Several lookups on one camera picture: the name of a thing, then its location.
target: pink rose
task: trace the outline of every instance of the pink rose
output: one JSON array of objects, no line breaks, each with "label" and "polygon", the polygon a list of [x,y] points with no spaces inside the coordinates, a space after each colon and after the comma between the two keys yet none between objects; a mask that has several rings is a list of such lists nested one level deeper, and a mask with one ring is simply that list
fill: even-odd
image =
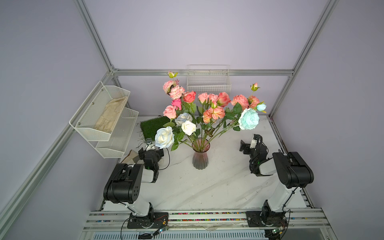
[{"label": "pink rose", "polygon": [[203,103],[204,101],[208,102],[209,95],[207,93],[199,94],[199,101]]},{"label": "pink rose", "polygon": [[176,86],[170,90],[169,96],[172,98],[172,100],[175,100],[175,99],[181,98],[184,91],[185,89],[183,87]]},{"label": "pink rose", "polygon": [[211,121],[213,111],[213,108],[210,108],[203,113],[204,123],[209,123]]},{"label": "pink rose", "polygon": [[196,92],[186,92],[184,93],[183,101],[186,103],[192,103],[195,100]]},{"label": "pink rose", "polygon": [[231,102],[229,95],[226,92],[222,92],[218,95],[217,104],[219,106],[225,107]]},{"label": "pink rose", "polygon": [[259,99],[255,96],[249,96],[249,102],[251,103],[250,107],[255,108],[258,103],[260,103]]},{"label": "pink rose", "polygon": [[178,107],[178,110],[181,110],[181,99],[176,99],[172,101],[172,106]]},{"label": "pink rose", "polygon": [[231,101],[232,105],[236,105],[236,103],[240,103],[241,105],[241,108],[244,110],[246,108],[248,108],[249,104],[248,104],[248,99],[246,97],[244,97],[243,95],[237,95],[237,96],[234,96],[233,97],[233,100]]},{"label": "pink rose", "polygon": [[218,95],[215,95],[215,94],[213,94],[213,93],[211,93],[211,94],[209,94],[209,100],[210,101],[215,101],[215,102],[217,102],[217,99],[218,99]]},{"label": "pink rose", "polygon": [[217,120],[219,118],[223,118],[225,116],[225,111],[222,107],[217,107],[214,109],[212,113],[212,118]]},{"label": "pink rose", "polygon": [[163,112],[163,116],[168,117],[169,119],[176,118],[176,106],[169,105]]},{"label": "pink rose", "polygon": [[170,90],[176,86],[179,85],[179,81],[178,80],[169,80],[168,82],[164,83],[163,85],[163,90],[166,94],[169,95],[170,93]]}]

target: peach rose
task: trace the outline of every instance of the peach rose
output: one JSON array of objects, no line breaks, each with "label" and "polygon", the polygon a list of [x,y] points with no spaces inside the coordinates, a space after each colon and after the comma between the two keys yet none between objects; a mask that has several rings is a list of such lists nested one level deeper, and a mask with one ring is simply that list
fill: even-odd
[{"label": "peach rose", "polygon": [[181,98],[184,91],[185,89],[183,87],[176,86],[170,90],[169,96],[172,98],[172,100],[176,100],[178,98]]},{"label": "peach rose", "polygon": [[172,106],[178,107],[178,110],[181,110],[181,99],[176,99],[172,101]]},{"label": "peach rose", "polygon": [[209,123],[211,121],[213,111],[213,108],[210,108],[203,113],[204,123]]},{"label": "peach rose", "polygon": [[218,95],[217,104],[221,107],[225,107],[231,102],[229,95],[226,92],[222,92]]},{"label": "peach rose", "polygon": [[186,103],[192,103],[195,100],[196,92],[186,92],[184,93],[183,101]]},{"label": "peach rose", "polygon": [[255,96],[249,96],[248,100],[249,100],[248,102],[251,103],[250,105],[251,108],[255,108],[256,105],[260,103],[259,99]]},{"label": "peach rose", "polygon": [[176,118],[176,106],[169,105],[163,112],[163,116],[166,116],[169,119]]},{"label": "peach rose", "polygon": [[217,102],[217,99],[218,99],[218,95],[215,95],[215,94],[213,94],[213,93],[211,93],[211,94],[209,94],[209,100],[210,101],[215,101],[215,102]]},{"label": "peach rose", "polygon": [[219,118],[223,118],[225,116],[225,111],[222,107],[217,107],[214,109],[212,113],[212,118],[217,120]]},{"label": "peach rose", "polygon": [[248,106],[249,106],[248,99],[246,97],[244,97],[243,95],[241,95],[241,94],[233,97],[233,100],[231,101],[231,104],[235,106],[236,103],[240,103],[241,108],[243,110],[248,108]]},{"label": "peach rose", "polygon": [[199,101],[203,103],[204,101],[208,102],[209,95],[207,93],[199,94]]}]

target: aluminum frame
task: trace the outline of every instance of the aluminum frame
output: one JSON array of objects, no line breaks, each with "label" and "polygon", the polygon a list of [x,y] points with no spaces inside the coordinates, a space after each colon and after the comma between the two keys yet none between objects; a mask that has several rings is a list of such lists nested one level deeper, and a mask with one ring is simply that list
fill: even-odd
[{"label": "aluminum frame", "polygon": [[295,80],[297,74],[299,73],[301,67],[303,66],[305,60],[307,59],[310,51],[313,48],[313,45],[315,44],[316,40],[318,39],[321,31],[323,30],[325,23],[331,16],[333,10],[335,9],[337,3],[339,0],[328,0],[327,4],[325,5],[323,12],[321,13],[319,19],[316,22],[316,25],[314,29],[311,32],[310,37],[307,40],[307,43],[305,44],[303,50],[301,51],[301,54],[299,58],[297,59],[295,66],[293,67],[293,74],[292,76],[289,76],[287,81],[285,82],[283,89],[281,90],[276,102],[274,103],[272,110],[269,114],[270,117],[273,117],[279,108],[280,104],[282,103],[285,95],[287,94],[289,88],[292,86],[293,81]]},{"label": "aluminum frame", "polygon": [[[119,82],[118,76],[156,76],[156,75],[164,75],[168,72],[168,70],[156,70],[156,69],[149,69],[149,70],[143,70],[143,69],[115,69],[113,65],[111,64],[111,61],[107,55],[107,52],[105,50],[105,47],[100,39],[100,36],[97,32],[97,29],[94,25],[94,22],[90,16],[89,10],[84,2],[84,0],[74,0],[79,13],[91,35],[91,38],[93,42],[95,43],[95,46],[100,53],[102,60],[108,69],[107,73],[104,75],[102,82],[107,83],[109,80],[113,80],[115,84],[118,87],[121,87],[121,84]],[[273,117],[276,113],[278,107],[280,106],[282,100],[284,99],[287,91],[289,90],[290,86],[292,85],[293,81],[295,80],[299,70],[301,69],[304,61],[306,60],[310,50],[312,49],[313,45],[315,44],[319,34],[321,33],[321,30],[323,29],[326,21],[330,17],[331,13],[333,12],[334,8],[336,7],[338,3],[338,0],[329,0],[319,18],[317,21],[304,49],[302,50],[300,57],[298,58],[294,69],[293,70],[230,70],[229,74],[233,76],[288,76],[288,79],[282,89],[282,91],[279,94],[278,99],[276,100],[275,104],[273,105],[272,111],[270,113],[270,117]],[[179,72],[180,75],[187,75],[187,70],[174,70]],[[93,92],[86,98],[86,100],[81,105],[82,107],[79,109],[78,113],[80,114],[87,105],[89,104],[89,101],[93,99],[94,94],[99,89],[94,89]],[[278,134],[278,131],[276,129],[276,126],[273,123],[273,119],[270,120],[272,129],[274,129],[275,135],[279,141],[279,144],[283,150],[286,151],[286,147]],[[23,183],[23,185],[19,188],[19,190],[16,192],[16,194],[13,196],[12,200],[8,203],[8,205],[5,207],[5,209],[0,214],[0,240],[4,238],[4,236],[7,234],[8,230],[10,229],[11,225],[14,223],[14,221],[17,219],[17,217],[21,214],[22,210],[28,203],[29,199],[32,197],[33,193],[36,191],[36,189],[39,187],[41,182],[44,180],[50,169],[53,167],[57,159],[59,158],[60,154],[66,147],[68,141],[70,140],[72,134],[74,133],[74,129],[68,124],[61,134],[58,136],[58,138],[55,140],[55,142],[52,144],[52,146],[49,148],[47,153],[44,155],[44,157],[41,159],[41,161],[38,163],[38,165],[35,167],[35,169],[32,171],[32,173],[29,175],[27,180]],[[336,236],[334,233],[331,235],[333,239],[336,239]]]}]

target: glass vase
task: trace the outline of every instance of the glass vase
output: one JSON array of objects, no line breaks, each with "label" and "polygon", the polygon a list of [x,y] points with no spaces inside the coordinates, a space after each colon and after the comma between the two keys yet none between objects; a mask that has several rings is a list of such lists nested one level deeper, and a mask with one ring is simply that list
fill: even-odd
[{"label": "glass vase", "polygon": [[210,143],[208,140],[199,138],[195,143],[192,144],[192,148],[195,151],[195,154],[192,158],[192,164],[197,169],[204,169],[208,166],[208,155],[207,151],[209,150]]}]

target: white tabletop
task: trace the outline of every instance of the white tabletop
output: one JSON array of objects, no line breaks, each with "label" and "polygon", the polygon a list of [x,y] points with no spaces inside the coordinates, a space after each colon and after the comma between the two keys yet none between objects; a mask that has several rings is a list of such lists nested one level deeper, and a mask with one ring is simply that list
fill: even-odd
[{"label": "white tabletop", "polygon": [[[137,123],[154,117],[138,117]],[[135,126],[126,153],[137,148],[142,139],[140,126]],[[156,183],[142,183],[140,195],[159,210],[225,210],[261,208],[264,201],[274,192],[279,179],[275,173],[268,177],[257,177],[250,173],[249,155],[239,151],[240,140],[250,143],[253,134],[260,134],[269,149],[268,157],[277,152],[279,144],[266,116],[260,116],[258,126],[253,130],[230,130],[215,138],[208,151],[207,168],[198,170],[192,165],[193,149],[181,144],[170,151],[170,164],[159,171]],[[165,168],[169,158],[166,149],[159,167]],[[303,198],[295,194],[287,208],[305,208]],[[104,210],[126,210],[115,208]]]}]

